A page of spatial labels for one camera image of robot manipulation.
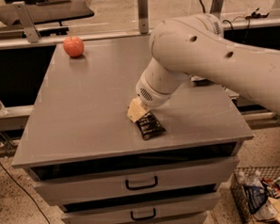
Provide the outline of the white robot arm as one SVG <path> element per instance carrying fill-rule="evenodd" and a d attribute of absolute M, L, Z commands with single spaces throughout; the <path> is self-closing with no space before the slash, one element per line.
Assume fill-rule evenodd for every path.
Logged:
<path fill-rule="evenodd" d="M 204 77 L 280 114 L 280 50 L 226 40 L 218 18 L 200 13 L 154 27 L 152 59 L 136 83 L 127 116 L 138 121 L 165 104 L 190 76 Z"/>

